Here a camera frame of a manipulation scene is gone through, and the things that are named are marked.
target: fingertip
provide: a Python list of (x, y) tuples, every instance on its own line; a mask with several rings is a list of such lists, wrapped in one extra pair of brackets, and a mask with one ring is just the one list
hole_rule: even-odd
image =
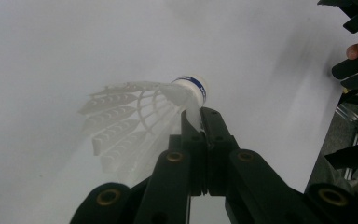
[(357, 44), (348, 47), (348, 49), (347, 49), (347, 57), (350, 60), (354, 60), (354, 59), (358, 58)]
[(355, 60), (358, 58), (358, 52), (355, 51), (355, 50), (350, 50), (348, 53), (347, 53), (347, 57), (348, 59), (350, 60)]

